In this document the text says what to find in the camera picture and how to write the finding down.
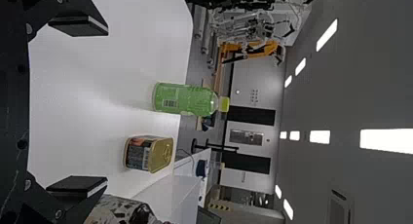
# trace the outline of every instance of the white wall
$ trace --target white wall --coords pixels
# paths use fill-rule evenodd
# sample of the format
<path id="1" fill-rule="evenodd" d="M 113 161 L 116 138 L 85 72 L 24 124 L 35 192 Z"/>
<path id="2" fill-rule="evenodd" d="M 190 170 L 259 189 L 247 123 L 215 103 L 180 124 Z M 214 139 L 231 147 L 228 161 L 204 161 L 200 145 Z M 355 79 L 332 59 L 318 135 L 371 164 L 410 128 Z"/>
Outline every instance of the white wall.
<path id="1" fill-rule="evenodd" d="M 287 223 L 325 223 L 330 184 L 355 200 L 354 223 L 412 223 L 413 157 L 361 150 L 363 128 L 413 128 L 410 0 L 322 0 L 290 50 L 282 129 L 331 130 L 330 145 L 280 144 L 278 183 L 294 209 Z M 336 36 L 316 42 L 339 18 Z"/>
<path id="2" fill-rule="evenodd" d="M 244 178 L 241 170 L 229 168 L 223 169 L 223 172 L 221 173 L 222 185 L 266 194 L 274 193 L 274 183 L 278 165 L 278 135 L 280 135 L 280 125 L 282 120 L 284 66 L 285 64 L 275 66 L 274 60 L 270 56 L 241 61 L 235 64 L 231 87 L 231 105 L 275 109 L 276 121 L 273 126 L 229 121 L 227 123 L 225 145 L 240 147 L 239 153 L 242 154 L 272 159 L 270 173 L 268 175 L 247 172 Z M 252 90 L 258 90 L 259 93 L 258 103 L 256 104 L 251 104 L 250 102 L 250 94 Z M 232 129 L 264 133 L 263 145 L 254 146 L 230 142 L 229 136 Z"/>
<path id="3" fill-rule="evenodd" d="M 151 93 L 158 81 L 185 82 L 192 19 L 184 0 L 94 2 L 109 37 L 45 27 L 30 43 L 29 170 L 44 186 L 70 174 L 108 176 L 108 193 L 131 197 L 153 181 L 123 167 L 125 140 L 176 140 L 179 116 L 152 112 Z"/>

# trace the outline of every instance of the desk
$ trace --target desk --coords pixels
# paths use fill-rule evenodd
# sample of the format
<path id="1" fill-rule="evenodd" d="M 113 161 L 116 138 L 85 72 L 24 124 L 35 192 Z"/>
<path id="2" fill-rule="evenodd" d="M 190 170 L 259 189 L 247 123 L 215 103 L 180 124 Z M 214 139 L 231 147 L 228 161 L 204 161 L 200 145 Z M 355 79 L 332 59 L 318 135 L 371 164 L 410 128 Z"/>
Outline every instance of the desk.
<path id="1" fill-rule="evenodd" d="M 177 141 L 180 116 L 153 112 L 151 96 L 158 81 L 185 83 L 192 19 L 184 0 L 94 3 L 109 37 L 45 27 L 30 43 L 28 168 L 43 186 L 71 174 L 107 176 L 106 193 L 132 198 L 173 171 L 173 161 L 155 174 L 126 169 L 123 152 L 132 135 Z"/>

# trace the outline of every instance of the green liquid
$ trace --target green liquid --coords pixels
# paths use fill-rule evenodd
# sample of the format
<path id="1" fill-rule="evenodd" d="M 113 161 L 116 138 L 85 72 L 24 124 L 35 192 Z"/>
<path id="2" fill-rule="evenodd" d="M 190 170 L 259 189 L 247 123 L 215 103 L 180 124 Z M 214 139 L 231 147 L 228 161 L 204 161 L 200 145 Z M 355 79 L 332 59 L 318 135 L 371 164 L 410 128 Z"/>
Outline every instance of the green liquid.
<path id="1" fill-rule="evenodd" d="M 207 88 L 158 83 L 153 105 L 159 112 L 206 117 L 218 109 L 218 97 Z"/>

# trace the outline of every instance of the ceiling light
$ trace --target ceiling light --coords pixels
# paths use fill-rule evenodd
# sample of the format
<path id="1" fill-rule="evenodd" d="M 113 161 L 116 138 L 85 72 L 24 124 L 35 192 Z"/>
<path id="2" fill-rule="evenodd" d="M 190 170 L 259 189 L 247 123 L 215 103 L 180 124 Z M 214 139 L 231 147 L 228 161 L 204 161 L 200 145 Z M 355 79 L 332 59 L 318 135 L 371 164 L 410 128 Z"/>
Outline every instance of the ceiling light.
<path id="1" fill-rule="evenodd" d="M 291 81 L 292 81 L 292 76 L 288 76 L 288 78 L 286 78 L 286 80 L 285 80 L 285 87 L 286 88 L 291 84 Z"/>
<path id="2" fill-rule="evenodd" d="M 280 138 L 281 138 L 281 139 L 286 139 L 286 131 L 282 131 L 282 132 L 280 133 Z"/>
<path id="3" fill-rule="evenodd" d="M 287 199 L 284 200 L 283 207 L 289 219 L 292 220 L 292 218 L 294 217 L 294 210 L 292 209 L 291 205 L 289 205 L 289 202 Z"/>
<path id="4" fill-rule="evenodd" d="M 289 133 L 289 139 L 298 141 L 300 140 L 300 131 L 292 131 Z"/>
<path id="5" fill-rule="evenodd" d="M 330 131 L 310 131 L 310 142 L 329 144 L 330 143 Z"/>
<path id="6" fill-rule="evenodd" d="M 317 52 L 321 50 L 321 48 L 327 43 L 328 40 L 336 33 L 338 27 L 338 19 L 333 21 L 331 25 L 328 27 L 328 29 L 322 34 L 322 36 L 319 38 L 317 41 Z"/>
<path id="7" fill-rule="evenodd" d="M 413 129 L 361 130 L 360 148 L 413 154 Z"/>
<path id="8" fill-rule="evenodd" d="M 276 185 L 276 194 L 279 199 L 282 198 L 282 189 L 279 187 L 279 185 Z"/>
<path id="9" fill-rule="evenodd" d="M 304 67 L 306 67 L 306 62 L 307 60 L 305 58 L 301 60 L 300 64 L 298 64 L 297 68 L 295 68 L 295 76 L 300 74 L 300 72 L 304 69 Z"/>

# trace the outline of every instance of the bolt hole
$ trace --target bolt hole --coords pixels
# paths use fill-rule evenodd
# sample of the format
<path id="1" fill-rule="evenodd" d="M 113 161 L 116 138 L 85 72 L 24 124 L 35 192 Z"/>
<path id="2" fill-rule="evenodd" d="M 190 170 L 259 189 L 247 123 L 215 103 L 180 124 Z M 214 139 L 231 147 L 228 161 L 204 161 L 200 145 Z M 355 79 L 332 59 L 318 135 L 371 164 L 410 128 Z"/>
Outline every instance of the bolt hole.
<path id="1" fill-rule="evenodd" d="M 27 146 L 28 146 L 27 140 L 25 140 L 25 139 L 19 140 L 19 142 L 18 142 L 18 149 L 19 150 L 24 150 L 24 149 L 27 148 Z"/>
<path id="2" fill-rule="evenodd" d="M 19 66 L 18 66 L 18 72 L 19 72 L 20 74 L 24 74 L 24 73 L 27 72 L 27 68 L 26 68 L 24 65 L 19 65 Z"/>

